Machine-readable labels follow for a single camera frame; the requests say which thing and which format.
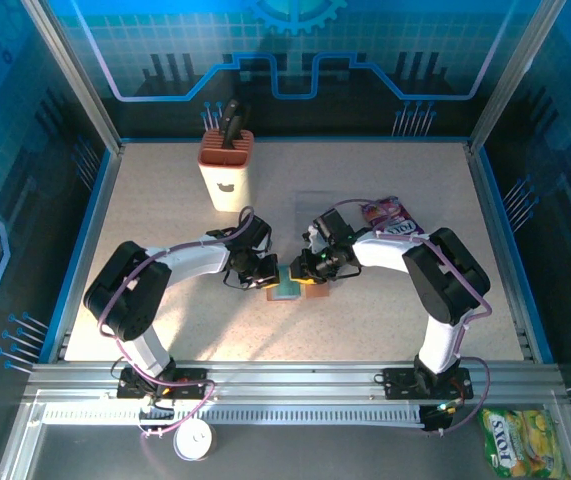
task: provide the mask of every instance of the cable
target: cable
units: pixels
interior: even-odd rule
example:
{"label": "cable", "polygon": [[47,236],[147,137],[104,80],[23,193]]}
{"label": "cable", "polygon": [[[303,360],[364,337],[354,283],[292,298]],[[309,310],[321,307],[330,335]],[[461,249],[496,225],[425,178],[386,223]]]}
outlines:
{"label": "cable", "polygon": [[387,225],[387,223],[389,223],[389,220],[391,220],[391,212],[389,211],[389,209],[387,207],[385,207],[385,205],[381,204],[378,201],[374,201],[374,200],[352,198],[352,199],[343,200],[341,202],[335,203],[332,207],[330,207],[329,210],[331,210],[332,208],[336,208],[340,205],[345,205],[347,203],[366,203],[369,205],[376,205],[376,206],[383,208],[383,210],[385,210],[387,212],[388,219],[386,221],[381,222],[378,225],[374,226],[372,229],[372,231],[374,233],[376,233],[376,235],[379,238],[387,238],[389,240],[400,241],[400,242],[423,243],[423,244],[427,245],[427,247],[430,250],[432,250],[432,252],[434,252],[434,254],[439,258],[439,260],[441,260],[441,262],[443,262],[443,264],[452,272],[452,274],[454,275],[456,280],[458,280],[461,283],[461,285],[463,285],[465,290],[467,290],[468,293],[470,295],[472,295],[472,297],[474,297],[474,299],[479,303],[479,305],[482,305],[483,308],[485,309],[484,312],[472,314],[463,321],[463,328],[460,329],[459,335],[458,335],[456,342],[454,344],[454,355],[459,357],[461,360],[476,361],[476,362],[480,363],[483,366],[483,368],[485,369],[485,390],[483,391],[483,394],[481,395],[481,398],[478,401],[478,404],[472,409],[472,411],[469,413],[469,415],[467,415],[459,423],[457,423],[456,425],[453,425],[449,428],[446,428],[444,430],[441,429],[440,435],[443,436],[446,433],[455,432],[459,428],[461,428],[464,425],[466,425],[467,423],[469,423],[471,421],[471,419],[482,408],[483,404],[485,403],[485,400],[487,400],[487,395],[489,393],[489,387],[490,387],[490,382],[491,382],[491,376],[490,376],[489,366],[487,365],[487,362],[485,362],[485,360],[483,360],[482,358],[479,358],[479,357],[460,357],[459,351],[460,351],[461,343],[463,341],[463,336],[465,335],[465,331],[467,330],[467,328],[469,328],[468,327],[469,323],[471,323],[474,320],[478,320],[480,318],[490,316],[492,314],[492,307],[481,296],[481,294],[479,294],[476,291],[476,289],[467,281],[467,279],[465,279],[465,277],[458,271],[458,269],[452,264],[452,262],[450,262],[450,260],[445,256],[445,254],[442,252],[442,250],[439,247],[437,247],[436,245],[434,245],[429,239],[425,239],[423,237],[419,237],[416,235],[411,235],[408,237],[406,235],[393,235],[393,234],[381,232],[380,230],[384,229],[385,226]]}
{"label": "cable", "polygon": [[231,271],[228,270],[227,273],[225,274],[225,276],[223,277],[223,285],[225,285],[226,287],[229,287],[229,288],[233,288],[235,290],[242,290],[243,292],[246,290],[249,290],[249,285],[247,285],[246,287],[237,287],[236,285],[231,285],[231,284],[227,283],[227,279],[229,278],[230,273],[231,273]]}
{"label": "cable", "polygon": [[385,210],[387,212],[387,220],[384,222],[378,223],[377,225],[375,225],[372,228],[372,232],[374,232],[378,236],[378,238],[387,238],[388,240],[394,240],[397,242],[423,243],[423,244],[427,245],[427,247],[430,250],[432,250],[432,252],[434,252],[434,254],[443,263],[443,265],[445,265],[449,269],[449,271],[452,272],[452,274],[454,275],[456,280],[458,280],[460,282],[460,284],[463,285],[465,290],[467,290],[467,292],[472,297],[474,297],[474,299],[479,303],[479,305],[483,306],[483,308],[485,309],[484,312],[474,313],[474,314],[470,315],[469,317],[467,317],[465,320],[463,320],[463,328],[461,328],[460,331],[458,332],[458,336],[456,337],[456,340],[454,342],[454,355],[456,355],[457,357],[460,357],[461,344],[463,343],[463,337],[465,336],[465,332],[469,328],[469,324],[471,322],[473,322],[474,320],[479,320],[481,318],[489,317],[492,314],[491,305],[487,302],[487,300],[485,300],[476,291],[476,289],[467,281],[467,279],[452,264],[452,262],[450,262],[450,260],[445,256],[445,254],[440,249],[440,247],[434,245],[434,243],[432,243],[429,239],[420,237],[418,235],[411,235],[411,236],[393,235],[390,233],[383,232],[382,230],[385,228],[385,226],[391,220],[392,214],[391,214],[390,210],[381,202],[379,202],[377,200],[367,200],[367,199],[363,199],[363,198],[350,198],[348,200],[342,200],[338,203],[335,203],[327,211],[329,211],[333,208],[336,208],[338,206],[348,204],[348,203],[365,203],[367,205],[376,205],[377,207]]}
{"label": "cable", "polygon": [[120,380],[119,377],[114,376],[114,369],[116,368],[116,365],[118,365],[124,359],[125,359],[125,357],[120,356],[120,357],[118,357],[118,359],[114,363],[112,363],[112,368],[109,369],[109,374],[112,376],[112,378],[115,378],[116,380]]}
{"label": "cable", "polygon": [[483,407],[485,400],[487,400],[487,395],[489,394],[489,386],[490,386],[490,382],[491,382],[491,377],[490,377],[489,366],[487,365],[487,362],[480,357],[461,357],[461,360],[465,360],[465,361],[471,360],[474,362],[478,362],[483,366],[483,368],[485,369],[485,390],[483,391],[483,394],[481,395],[481,398],[478,400],[478,403],[476,404],[476,406],[472,409],[471,412],[469,412],[469,415],[467,415],[463,420],[458,422],[456,425],[452,425],[451,427],[446,428],[444,430],[439,430],[441,437],[443,435],[445,435],[446,433],[455,432],[459,428],[462,428],[463,426],[467,425],[472,420],[472,418],[474,418],[476,416],[478,411]]}
{"label": "cable", "polygon": [[212,395],[212,392],[214,391],[214,388],[216,387],[216,383],[210,379],[204,379],[204,380],[196,381],[196,382],[166,382],[166,381],[159,380],[159,379],[156,379],[156,378],[148,375],[138,365],[136,365],[136,363],[131,359],[131,357],[125,351],[123,344],[116,337],[116,335],[106,333],[103,331],[103,325],[105,324],[105,320],[107,319],[107,316],[111,312],[112,308],[114,308],[116,301],[120,298],[120,296],[123,294],[123,292],[127,289],[127,286],[129,285],[129,283],[131,281],[133,281],[135,278],[137,278],[138,274],[144,268],[146,268],[150,263],[158,260],[159,258],[163,258],[163,257],[165,257],[171,253],[177,252],[177,251],[185,249],[185,248],[199,247],[199,246],[204,247],[207,245],[215,245],[218,243],[229,242],[230,240],[233,240],[233,239],[239,237],[241,234],[243,234],[243,232],[245,232],[245,230],[247,230],[249,225],[252,223],[253,219],[254,219],[254,209],[250,206],[243,207],[243,209],[240,211],[240,213],[238,215],[239,228],[236,232],[234,232],[228,236],[225,236],[223,238],[217,238],[215,240],[187,242],[187,243],[175,245],[175,246],[173,246],[167,250],[160,251],[160,252],[152,255],[151,257],[146,258],[136,268],[134,268],[134,270],[132,270],[132,272],[127,276],[127,278],[125,278],[125,280],[123,280],[123,283],[116,289],[116,291],[114,292],[114,295],[112,296],[112,298],[110,298],[109,302],[107,302],[105,309],[103,310],[103,312],[101,313],[101,315],[98,319],[98,331],[99,331],[99,333],[104,337],[115,339],[116,345],[118,346],[118,349],[123,354],[123,357],[129,362],[129,364],[132,366],[132,368],[142,378],[147,380],[149,383],[154,384],[154,385],[161,385],[161,386],[165,386],[165,387],[173,387],[173,388],[174,387],[187,387],[187,386],[202,386],[202,385],[209,385],[211,387],[211,388],[209,388],[209,390],[206,391],[205,395],[203,395],[202,400],[187,415],[185,415],[181,420],[170,425],[169,427],[166,427],[163,429],[158,429],[156,431],[147,432],[151,435],[160,436],[160,435],[163,435],[164,433],[171,432],[172,430],[175,430],[178,427],[180,427],[186,420],[192,418],[194,416],[194,414],[196,414],[196,412],[203,405],[205,405],[205,403],[209,400],[209,398]]}
{"label": "cable", "polygon": [[465,392],[463,391],[463,387],[460,386],[460,384],[456,381],[455,378],[450,379],[449,383],[454,385],[456,390],[458,390],[458,393],[461,396],[461,402],[462,402],[461,407],[464,407],[465,406]]}
{"label": "cable", "polygon": [[[154,411],[161,411],[161,412],[166,413],[166,417],[163,417],[163,418],[155,417],[155,420],[169,420],[169,421],[171,421],[174,419],[174,415],[176,414],[176,410],[174,410],[173,408],[159,407],[158,404],[156,403],[156,400],[152,401],[151,408]],[[143,425],[141,424],[141,420],[142,420],[142,418],[141,418],[141,415],[139,414],[138,423],[137,423],[139,430],[141,432],[143,432],[145,435],[155,435],[154,427],[151,425],[147,425],[146,428],[143,428]]]}
{"label": "cable", "polygon": [[203,405],[205,405],[205,403],[207,403],[209,398],[212,396],[214,389],[216,388],[216,382],[214,382],[214,380],[210,380],[208,378],[203,379],[203,380],[193,381],[193,382],[166,382],[164,380],[159,380],[157,378],[154,378],[154,377],[148,375],[147,373],[145,373],[138,365],[136,365],[134,363],[134,361],[130,358],[130,356],[127,355],[127,352],[125,351],[125,348],[123,347],[123,344],[121,343],[120,340],[116,340],[116,345],[118,346],[118,349],[121,351],[121,353],[123,354],[125,359],[127,359],[127,361],[130,363],[132,368],[136,371],[136,373],[138,373],[141,377],[143,377],[145,380],[147,380],[150,383],[153,383],[156,385],[161,385],[164,387],[171,387],[171,388],[191,387],[191,386],[194,386],[194,387],[199,386],[200,387],[202,385],[209,385],[211,387],[209,390],[206,391],[205,395],[203,395],[203,398],[198,402],[198,404],[187,415],[185,415],[178,422],[173,423],[169,427],[159,428],[158,430],[155,430],[155,431],[150,430],[150,431],[146,432],[150,435],[161,436],[165,433],[176,430],[183,423],[185,423],[187,420],[192,418],[196,414],[196,412],[198,412],[201,409],[201,407]]}
{"label": "cable", "polygon": [[[243,217],[243,214],[245,212],[249,212],[249,214],[246,217]],[[103,310],[103,312],[101,313],[101,315],[98,318],[98,331],[99,331],[99,333],[104,337],[114,338],[114,339],[116,338],[116,335],[113,335],[111,333],[106,333],[103,331],[103,325],[105,324],[105,321],[107,320],[107,316],[109,315],[109,312],[112,311],[112,308],[114,308],[116,301],[121,297],[123,292],[127,289],[127,286],[130,284],[130,282],[132,282],[134,279],[136,279],[136,277],[138,277],[138,274],[141,271],[143,271],[143,269],[145,269],[150,263],[158,260],[159,258],[163,258],[163,257],[165,257],[171,253],[177,252],[179,250],[183,250],[185,248],[205,247],[208,245],[216,245],[218,243],[225,243],[225,242],[229,242],[230,240],[234,240],[235,238],[239,237],[243,232],[245,232],[245,230],[247,230],[249,225],[252,223],[252,220],[254,219],[254,209],[250,206],[243,207],[238,218],[239,218],[239,224],[241,223],[241,221],[244,220],[245,225],[240,227],[236,232],[232,233],[231,235],[228,235],[228,236],[223,237],[223,238],[217,238],[214,240],[187,242],[187,243],[181,243],[179,245],[174,245],[173,247],[171,247],[167,250],[162,250],[162,251],[152,255],[151,257],[146,258],[144,261],[142,261],[134,270],[132,270],[132,272],[127,276],[127,278],[125,278],[125,280],[123,280],[123,283],[121,284],[121,286],[116,289],[112,298],[110,298],[109,302],[107,302],[105,309]]]}

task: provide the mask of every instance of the candy bag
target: candy bag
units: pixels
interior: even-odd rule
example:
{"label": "candy bag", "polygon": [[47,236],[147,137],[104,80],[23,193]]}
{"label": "candy bag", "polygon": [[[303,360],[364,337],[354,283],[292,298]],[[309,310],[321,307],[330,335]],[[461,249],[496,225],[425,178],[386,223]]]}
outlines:
{"label": "candy bag", "polygon": [[393,235],[425,233],[418,226],[398,197],[389,196],[377,201],[378,204],[361,205],[363,217],[372,227],[387,222],[385,232]]}
{"label": "candy bag", "polygon": [[548,412],[484,408],[478,419],[485,457],[499,477],[571,480]]}

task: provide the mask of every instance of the speckled white tabletop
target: speckled white tabletop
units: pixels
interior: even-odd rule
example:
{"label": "speckled white tabletop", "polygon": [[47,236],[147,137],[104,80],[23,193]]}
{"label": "speckled white tabletop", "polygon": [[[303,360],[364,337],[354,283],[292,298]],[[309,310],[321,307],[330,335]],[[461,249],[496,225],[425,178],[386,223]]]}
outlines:
{"label": "speckled white tabletop", "polygon": [[[171,246],[236,225],[237,214],[212,207],[196,157],[198,144],[131,144],[125,150],[88,285],[125,240]],[[522,360],[471,175],[459,144],[259,142],[256,214],[273,228],[273,252],[289,264],[306,225],[348,197],[397,195],[427,232],[456,232],[490,277],[494,309],[474,324],[462,353]],[[341,209],[353,226],[358,207]],[[332,284],[327,298],[267,302],[264,291],[225,287],[205,275],[169,289],[154,328],[180,360],[393,361],[420,348],[427,314],[409,277],[370,268]],[[113,341],[79,308],[65,358],[114,360]]]}

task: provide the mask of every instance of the knife block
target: knife block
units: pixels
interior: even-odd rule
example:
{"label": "knife block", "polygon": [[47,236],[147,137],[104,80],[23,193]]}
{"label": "knife block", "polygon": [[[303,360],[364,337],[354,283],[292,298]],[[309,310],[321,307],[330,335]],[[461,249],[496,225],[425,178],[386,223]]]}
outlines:
{"label": "knife block", "polygon": [[241,130],[242,139],[234,140],[234,149],[223,148],[218,129],[205,132],[198,152],[198,166],[214,208],[219,212],[240,212],[252,205],[254,197],[254,135]]}

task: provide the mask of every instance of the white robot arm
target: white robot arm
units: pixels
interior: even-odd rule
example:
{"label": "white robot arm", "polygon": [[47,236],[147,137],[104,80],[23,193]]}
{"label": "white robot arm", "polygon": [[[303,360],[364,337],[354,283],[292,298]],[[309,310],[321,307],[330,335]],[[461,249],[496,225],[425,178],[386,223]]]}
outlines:
{"label": "white robot arm", "polygon": [[[165,290],[207,273],[227,272],[223,281],[227,284],[232,271],[238,274],[242,289],[263,288],[279,282],[277,257],[267,254],[271,247],[271,227],[259,217],[246,218],[237,228],[207,232],[189,245],[145,267],[118,297],[105,320],[127,356],[154,378],[171,376],[174,369],[169,353],[152,326]],[[123,279],[143,261],[162,251],[165,249],[145,249],[134,242],[121,244],[87,290],[85,306],[100,318]]]}
{"label": "white robot arm", "polygon": [[[426,244],[417,238],[381,235],[371,229],[354,232],[335,209],[315,219],[303,237],[309,247],[291,264],[292,280],[324,283],[359,275],[363,267],[408,273],[428,312],[425,341],[414,360],[416,383],[429,394],[456,374],[460,331],[479,304],[452,272],[444,271]],[[487,293],[489,278],[451,230],[442,228],[421,237],[441,249],[468,286],[480,296]],[[346,265],[357,271],[341,274]]]}

